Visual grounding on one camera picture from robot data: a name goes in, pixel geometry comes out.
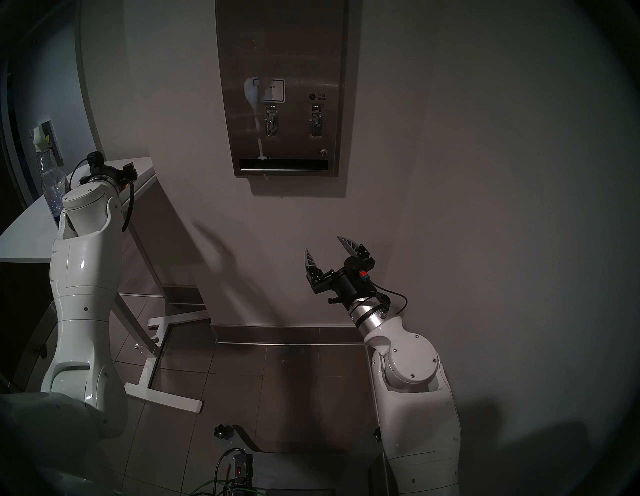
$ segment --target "black knob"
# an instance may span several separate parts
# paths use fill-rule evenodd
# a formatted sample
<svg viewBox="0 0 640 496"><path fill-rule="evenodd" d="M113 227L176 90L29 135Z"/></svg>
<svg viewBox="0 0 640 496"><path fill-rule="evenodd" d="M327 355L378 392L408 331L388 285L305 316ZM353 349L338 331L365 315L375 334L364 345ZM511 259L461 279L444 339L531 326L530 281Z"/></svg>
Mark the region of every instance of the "black knob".
<svg viewBox="0 0 640 496"><path fill-rule="evenodd" d="M226 433L227 433L227 428L223 424L220 424L218 427L213 429L213 435L218 439L224 438Z"/></svg>
<svg viewBox="0 0 640 496"><path fill-rule="evenodd" d="M234 435L234 428L220 424L218 427L213 429L213 435L218 439L229 439Z"/></svg>

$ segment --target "cable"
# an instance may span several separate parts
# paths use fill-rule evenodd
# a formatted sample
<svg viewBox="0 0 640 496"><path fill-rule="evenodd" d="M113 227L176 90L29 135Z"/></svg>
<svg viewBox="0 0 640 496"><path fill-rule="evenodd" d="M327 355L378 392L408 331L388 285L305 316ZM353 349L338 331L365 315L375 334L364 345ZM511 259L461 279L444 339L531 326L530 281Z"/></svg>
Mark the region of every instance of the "cable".
<svg viewBox="0 0 640 496"><path fill-rule="evenodd" d="M122 225L122 232L125 232L127 230L127 227L129 227L129 220L131 220L132 213L133 213L133 183L130 182L129 183L129 208L127 209L127 217L124 219L124 224Z"/></svg>
<svg viewBox="0 0 640 496"><path fill-rule="evenodd" d="M205 482L205 483L203 483L203 484L199 485L198 487L196 487L193 491L191 491L191 492L189 493L189 496L195 496L196 494L198 494L198 493L196 492L198 489L201 489L201 488L203 488L204 486L206 486L207 484L211 484L212 482L216 482L216 481L213 481L213 480L212 480L212 481L207 481L207 482ZM227 484L225 481L217 481L217 483L218 483L218 484L222 484L223 486L228 486L228 484Z"/></svg>
<svg viewBox="0 0 640 496"><path fill-rule="evenodd" d="M74 171L71 173L71 179L69 179L69 188L71 188L71 181L74 180L74 174L76 173L76 170L78 169L78 167L80 167L80 164L85 160L86 160L86 157L80 160L80 162L78 162L78 165L76 165L76 167L74 168Z"/></svg>
<svg viewBox="0 0 640 496"><path fill-rule="evenodd" d="M403 306L402 308L400 308L400 310L398 310L398 311L396 312L396 315L398 315L400 312L402 312L402 311L406 308L406 306L409 304L409 300L408 300L408 299L406 299L406 296L405 296L404 294L400 294L400 293L398 293L398 292L391 291L390 289L385 289L385 288L383 288L382 286L378 286L378 285L377 285L376 283L374 283L371 279L369 279L369 281L371 281L371 283L372 283L375 287L377 287L378 289L380 289L380 290L382 290L382 291L386 291L386 292L389 292L389 293L391 293L391 294L396 294L396 295L400 296L401 298L404 298L404 306Z"/></svg>
<svg viewBox="0 0 640 496"><path fill-rule="evenodd" d="M222 460L224 459L225 456L227 456L229 453L232 453L234 451L239 451L240 453L244 453L244 449L241 448L230 448L228 450L226 450L222 456L220 458L218 458L218 462L216 463L216 471L213 473L213 492L214 494L216 493L216 484L218 483L218 469L220 468L220 462L222 462Z"/></svg>
<svg viewBox="0 0 640 496"><path fill-rule="evenodd" d="M239 487L233 487L234 491L245 491L247 493L255 493L255 494L260 494L262 496L264 496L264 493L261 491L258 491L256 489L251 489L251 488L239 488Z"/></svg>

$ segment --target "black cable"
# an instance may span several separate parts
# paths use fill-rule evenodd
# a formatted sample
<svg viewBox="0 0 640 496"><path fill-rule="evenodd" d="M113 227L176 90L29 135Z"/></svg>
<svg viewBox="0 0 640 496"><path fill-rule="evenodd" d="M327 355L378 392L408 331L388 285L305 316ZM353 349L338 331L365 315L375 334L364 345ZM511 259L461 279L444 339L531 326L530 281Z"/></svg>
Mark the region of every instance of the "black cable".
<svg viewBox="0 0 640 496"><path fill-rule="evenodd" d="M398 315L400 312L402 312L402 311L406 308L406 306L409 304L409 300L408 300L408 299L406 299L406 296L405 296L404 294L400 294L400 293L398 293L398 292L391 291L390 289L385 289L385 288L383 288L382 286L378 286L378 285L377 285L376 283L374 283L371 279L369 279L369 281L371 281L371 283L372 283L375 287L377 287L378 289L380 289L380 290L382 290L382 291L386 291L386 292L389 292L389 293L391 293L391 294L396 294L396 295L400 296L401 298L404 298L404 306L403 306L402 308L400 308L400 310L398 310L398 311L396 312L396 315Z"/></svg>
<svg viewBox="0 0 640 496"><path fill-rule="evenodd" d="M80 167L80 164L85 160L86 160L86 157L80 160L80 162L78 162L78 165L76 165L76 167L74 168L74 171L71 173L71 179L69 179L69 188L71 188L71 181L74 180L74 174L76 173L76 170L78 169L78 167Z"/></svg>
<svg viewBox="0 0 640 496"><path fill-rule="evenodd" d="M129 183L129 208L127 209L127 217L124 219L124 224L122 225L122 232L125 232L127 230L127 227L129 227L129 220L131 220L132 213L133 213L133 183L130 182Z"/></svg>
<svg viewBox="0 0 640 496"><path fill-rule="evenodd" d="M240 453L244 453L244 449L242 448L230 448L228 450L226 450L222 456L220 456L220 458L218 458L218 462L216 463L216 471L213 474L213 492L216 492L216 485L218 484L217 480L218 480L218 469L220 468L220 462L224 459L225 456L227 456L229 453L233 452L233 451L239 451Z"/></svg>

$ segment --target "green cable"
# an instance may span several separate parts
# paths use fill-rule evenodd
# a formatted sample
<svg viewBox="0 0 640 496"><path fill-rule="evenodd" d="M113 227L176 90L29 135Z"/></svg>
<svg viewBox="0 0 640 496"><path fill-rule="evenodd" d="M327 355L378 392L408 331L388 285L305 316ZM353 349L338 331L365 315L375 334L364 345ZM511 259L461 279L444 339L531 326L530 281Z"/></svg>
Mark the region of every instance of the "green cable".
<svg viewBox="0 0 640 496"><path fill-rule="evenodd" d="M218 483L218 484L222 484L224 487L227 487L227 488L233 488L233 489L237 489L239 491L246 491L246 492L249 492L249 493L256 493L256 494L260 494L262 496L265 496L264 493L262 493L260 491L257 491L255 489L233 487L233 486L230 486L229 484L227 484L225 481L207 481L204 484L201 484L200 486L196 487L193 491L191 491L189 493L189 496L191 496L192 494L195 494L198 491L198 489L201 489L204 486L206 486L207 484L211 484L211 483Z"/></svg>
<svg viewBox="0 0 640 496"><path fill-rule="evenodd" d="M261 494L262 496L265 496L264 493L260 492L260 491L256 491L255 489L249 489L249 488L239 488L239 487L234 487L234 489L236 491L246 491L248 493L256 493L256 494Z"/></svg>
<svg viewBox="0 0 640 496"><path fill-rule="evenodd" d="M207 484L211 484L211 483L214 483L214 482L217 482L218 484L222 484L223 486L229 487L229 485L225 481L207 481L204 484L201 484L198 487L196 487L193 491L191 491L189 493L189 496L191 496L192 494L195 494L198 491L198 489L202 489Z"/></svg>

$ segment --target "metal baseboard trim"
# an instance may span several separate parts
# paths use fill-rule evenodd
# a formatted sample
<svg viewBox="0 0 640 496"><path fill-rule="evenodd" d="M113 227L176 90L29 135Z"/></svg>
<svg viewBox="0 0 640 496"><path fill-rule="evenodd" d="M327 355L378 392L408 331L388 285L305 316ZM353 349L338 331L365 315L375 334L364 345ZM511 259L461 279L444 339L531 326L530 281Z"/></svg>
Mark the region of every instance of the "metal baseboard trim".
<svg viewBox="0 0 640 496"><path fill-rule="evenodd" d="M217 344L249 344L251 346L365 346L363 342L353 343L258 343L245 341L218 341Z"/></svg>
<svg viewBox="0 0 640 496"><path fill-rule="evenodd" d="M161 294L141 294L136 292L121 292L121 296L142 296L144 298L164 298Z"/></svg>

